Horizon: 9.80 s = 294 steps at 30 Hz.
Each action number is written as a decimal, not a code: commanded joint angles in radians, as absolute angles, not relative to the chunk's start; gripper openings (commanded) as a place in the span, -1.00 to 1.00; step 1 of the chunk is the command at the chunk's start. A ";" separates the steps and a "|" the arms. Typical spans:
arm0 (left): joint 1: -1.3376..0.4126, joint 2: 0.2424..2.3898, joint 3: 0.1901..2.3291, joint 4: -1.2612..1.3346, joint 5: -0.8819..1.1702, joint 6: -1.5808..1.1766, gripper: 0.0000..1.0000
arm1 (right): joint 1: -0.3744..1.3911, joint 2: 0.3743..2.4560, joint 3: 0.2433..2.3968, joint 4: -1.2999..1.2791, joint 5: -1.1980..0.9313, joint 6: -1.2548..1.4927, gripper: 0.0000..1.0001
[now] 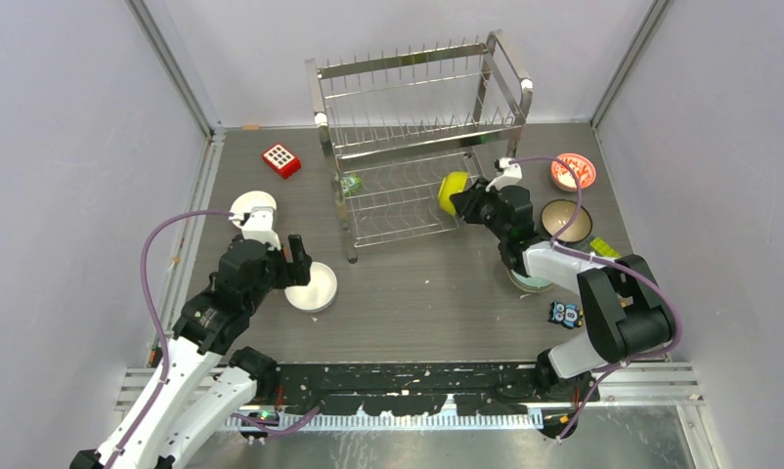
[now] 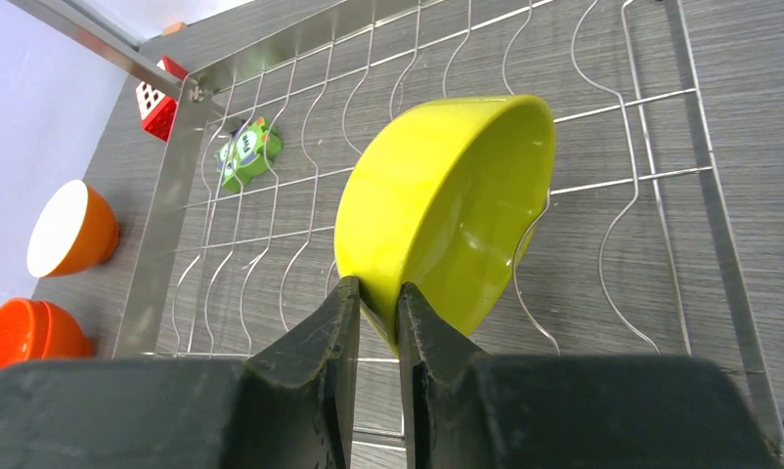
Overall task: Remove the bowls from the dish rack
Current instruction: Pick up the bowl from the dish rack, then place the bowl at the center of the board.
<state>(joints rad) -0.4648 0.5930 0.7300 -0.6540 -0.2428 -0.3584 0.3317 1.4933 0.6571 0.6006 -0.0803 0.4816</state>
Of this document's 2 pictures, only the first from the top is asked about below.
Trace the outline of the steel two-tier dish rack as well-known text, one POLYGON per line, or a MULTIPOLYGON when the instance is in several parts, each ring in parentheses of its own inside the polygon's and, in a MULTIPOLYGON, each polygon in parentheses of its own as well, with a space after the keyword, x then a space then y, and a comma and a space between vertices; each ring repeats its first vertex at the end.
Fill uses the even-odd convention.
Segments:
POLYGON ((438 206, 443 178, 482 176, 480 146, 501 143, 514 155, 534 98, 500 29, 336 63, 310 59, 305 70, 350 263, 365 247, 454 230, 438 206), (340 177, 352 173, 363 187, 346 198, 340 177))

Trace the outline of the red white patterned bowl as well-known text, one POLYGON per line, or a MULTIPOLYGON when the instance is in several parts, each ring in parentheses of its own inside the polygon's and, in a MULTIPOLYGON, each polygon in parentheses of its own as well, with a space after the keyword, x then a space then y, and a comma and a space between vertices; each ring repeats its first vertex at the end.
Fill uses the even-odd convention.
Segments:
POLYGON ((563 191, 575 192, 577 186, 587 189, 597 179, 594 164, 577 153, 562 153, 551 162, 550 174, 553 183, 563 191))

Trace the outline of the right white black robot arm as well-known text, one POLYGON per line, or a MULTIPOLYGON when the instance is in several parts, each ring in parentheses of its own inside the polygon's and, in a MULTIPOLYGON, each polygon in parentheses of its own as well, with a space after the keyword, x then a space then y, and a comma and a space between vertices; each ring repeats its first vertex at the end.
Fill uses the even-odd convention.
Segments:
POLYGON ((509 271, 579 295, 583 312, 576 322, 583 332, 540 353, 531 374, 534 390, 545 399, 560 401, 593 371, 653 357, 656 347, 680 337, 679 321, 642 257, 590 256, 542 238, 527 189, 497 189, 484 178, 469 186, 465 174, 453 173, 442 182, 438 201, 464 223, 486 227, 509 271))

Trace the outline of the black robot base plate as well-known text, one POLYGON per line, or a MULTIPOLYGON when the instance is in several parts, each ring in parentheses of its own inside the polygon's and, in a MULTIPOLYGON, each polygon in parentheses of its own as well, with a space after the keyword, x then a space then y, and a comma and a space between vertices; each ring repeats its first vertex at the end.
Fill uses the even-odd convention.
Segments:
POLYGON ((530 404, 594 401, 593 382, 589 373, 561 380, 521 362, 282 363, 252 401, 294 414, 422 416, 454 404, 460 416, 513 415, 530 404))

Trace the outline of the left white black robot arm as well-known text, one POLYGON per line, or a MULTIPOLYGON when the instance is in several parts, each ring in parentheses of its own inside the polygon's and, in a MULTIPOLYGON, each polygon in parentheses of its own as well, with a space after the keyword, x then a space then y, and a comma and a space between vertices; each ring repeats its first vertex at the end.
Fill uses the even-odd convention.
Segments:
POLYGON ((188 300, 140 397, 97 448, 81 450, 73 468, 184 468, 234 411, 268 403, 278 389, 277 363, 243 347, 199 399, 199 384, 230 353, 269 293, 306 286, 313 260, 298 234, 288 247, 237 237, 188 300))

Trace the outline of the dark blue bowl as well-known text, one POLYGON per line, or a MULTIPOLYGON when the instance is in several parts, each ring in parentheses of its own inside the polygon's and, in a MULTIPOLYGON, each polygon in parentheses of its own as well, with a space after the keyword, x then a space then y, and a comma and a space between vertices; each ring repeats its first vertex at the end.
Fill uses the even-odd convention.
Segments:
MULTIPOLYGON (((544 206, 540 221, 548 235, 555 235, 571 221, 575 213, 575 201, 555 199, 544 206)), ((578 243, 586 240, 592 230, 592 217, 584 207, 581 207, 575 221, 557 239, 562 243, 578 243)))

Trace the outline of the yellow bowl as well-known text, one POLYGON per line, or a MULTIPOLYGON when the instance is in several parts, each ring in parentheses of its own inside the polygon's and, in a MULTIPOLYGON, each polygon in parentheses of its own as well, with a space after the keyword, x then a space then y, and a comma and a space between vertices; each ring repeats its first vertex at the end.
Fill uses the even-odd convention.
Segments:
POLYGON ((465 191, 468 178, 469 174, 467 172, 454 171, 442 180, 437 195, 438 206, 450 216, 455 217, 457 215, 451 196, 465 191))

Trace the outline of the pale green bowl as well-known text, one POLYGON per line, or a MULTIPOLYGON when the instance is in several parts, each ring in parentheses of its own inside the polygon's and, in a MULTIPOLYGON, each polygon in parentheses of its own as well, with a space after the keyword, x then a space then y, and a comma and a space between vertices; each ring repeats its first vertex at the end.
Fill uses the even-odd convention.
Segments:
POLYGON ((525 293, 542 293, 552 287, 552 283, 543 278, 521 276, 513 270, 507 270, 507 274, 513 285, 525 293))

